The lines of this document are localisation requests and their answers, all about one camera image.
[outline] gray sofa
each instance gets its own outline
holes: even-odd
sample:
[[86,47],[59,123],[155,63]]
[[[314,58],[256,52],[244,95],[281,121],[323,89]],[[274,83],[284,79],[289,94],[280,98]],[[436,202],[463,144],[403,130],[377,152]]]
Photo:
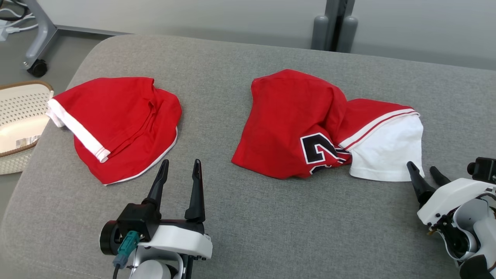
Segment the gray sofa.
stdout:
[[[183,116],[166,155],[161,212],[183,216],[193,162],[201,159],[214,249],[211,260],[195,262],[195,279],[458,278],[441,238],[428,236],[417,218],[410,183],[353,178],[347,166],[277,180],[231,163],[251,109],[251,81],[286,68],[328,80],[348,99],[413,106],[425,127],[425,170],[436,165],[450,178],[469,178],[469,162],[496,156],[496,72],[488,70],[125,35],[96,46],[69,87],[102,76],[150,76],[178,96]],[[0,254],[26,278],[111,278],[113,257],[99,249],[102,226],[127,203],[141,202],[157,169],[102,186],[74,151],[72,133],[50,122],[9,202]]]

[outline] red stripe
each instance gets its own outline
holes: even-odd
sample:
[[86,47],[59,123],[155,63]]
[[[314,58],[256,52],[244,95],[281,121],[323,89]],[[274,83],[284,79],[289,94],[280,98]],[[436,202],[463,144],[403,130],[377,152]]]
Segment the red stripe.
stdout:
[[96,157],[98,157],[98,155],[100,155],[100,153],[102,153],[104,149],[105,149],[105,148],[103,148],[103,146],[102,146],[102,148],[100,148],[100,149],[96,152],[95,156],[96,156]]
[[384,121],[387,121],[391,118],[394,118],[394,117],[397,117],[397,116],[400,116],[400,115],[404,115],[404,114],[418,114],[418,112],[416,111],[411,111],[411,112],[404,112],[404,113],[400,113],[400,114],[396,114],[396,115],[393,115],[393,116],[390,116],[382,121],[380,121],[379,123],[375,124],[370,130],[368,130],[365,134],[363,134],[359,139],[357,139],[356,141],[352,142],[351,144],[349,144],[347,147],[345,147],[344,149],[345,150],[348,150],[348,148],[350,148],[350,146],[356,144],[357,142],[361,141],[366,135],[368,135],[372,130],[374,130],[379,124],[383,123]]

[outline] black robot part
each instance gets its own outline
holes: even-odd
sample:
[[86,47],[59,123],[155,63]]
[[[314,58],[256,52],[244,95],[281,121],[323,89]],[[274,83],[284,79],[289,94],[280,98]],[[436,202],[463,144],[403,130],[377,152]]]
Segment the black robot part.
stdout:
[[432,166],[429,171],[431,172],[435,183],[439,186],[444,186],[451,182],[451,180],[444,176],[436,167]]
[[443,216],[437,222],[436,228],[443,234],[446,245],[452,251],[454,256],[461,258],[469,249],[469,240],[467,235],[460,229],[453,227],[453,215]]
[[105,224],[100,234],[100,249],[106,255],[116,255],[122,242],[122,236],[129,231],[137,231],[141,242],[150,241],[159,225],[172,225],[179,228],[205,233],[205,202],[203,197],[203,176],[200,160],[195,160],[193,166],[193,187],[189,208],[185,219],[161,219],[160,204],[164,184],[169,173],[169,161],[162,162],[148,196],[139,205],[127,204],[117,221],[111,220]]
[[467,172],[473,180],[496,184],[496,159],[478,157],[468,164]]
[[419,168],[413,162],[408,162],[406,166],[408,168],[408,172],[410,173],[410,179],[412,180],[415,195],[420,203],[419,208],[422,208],[434,194],[435,189],[420,175]]

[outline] white basket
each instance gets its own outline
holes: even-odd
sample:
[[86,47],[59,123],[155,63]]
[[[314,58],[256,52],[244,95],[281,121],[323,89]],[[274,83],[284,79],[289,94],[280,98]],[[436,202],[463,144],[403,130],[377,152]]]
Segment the white basket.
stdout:
[[0,175],[21,172],[49,118],[54,90],[34,80],[0,86]]

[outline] white cable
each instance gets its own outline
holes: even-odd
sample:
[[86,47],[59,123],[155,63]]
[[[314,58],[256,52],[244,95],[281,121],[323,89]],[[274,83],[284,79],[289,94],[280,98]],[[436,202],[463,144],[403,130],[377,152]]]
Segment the white cable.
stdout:
[[16,33],[16,32],[21,32],[21,31],[26,31],[26,30],[29,30],[29,29],[33,29],[35,27],[38,27],[38,24],[35,24],[33,26],[29,26],[29,27],[24,27],[24,28],[7,27],[7,29],[5,29],[5,30],[7,31],[8,34],[12,34],[12,33]]
[[26,20],[26,19],[29,19],[29,18],[35,18],[35,17],[34,17],[34,16],[32,16],[32,13],[30,13],[30,14],[29,14],[28,16],[26,16],[25,18],[20,19],[20,20],[18,20],[18,21],[14,21],[14,22],[13,22],[13,23],[11,23],[11,24],[4,25],[4,26],[2,26],[2,28],[7,28],[7,27],[14,26],[14,25],[16,25],[16,24],[18,24],[18,23],[20,23],[20,22],[22,22],[22,21]]
[[21,2],[19,2],[19,1],[16,1],[16,2],[14,2],[14,1],[12,1],[12,0],[5,0],[5,1],[10,2],[10,3],[13,3],[13,4],[19,4],[19,5],[24,6],[24,7],[27,7],[27,6],[28,6],[28,5],[26,5],[26,4],[24,4],[24,3],[21,3]]
[[9,12],[11,12],[13,15],[15,15],[17,17],[22,17],[21,14],[17,14],[17,13],[15,13],[15,11],[13,11],[13,10],[11,10],[9,8],[3,8],[3,9],[0,9],[0,11],[9,11]]

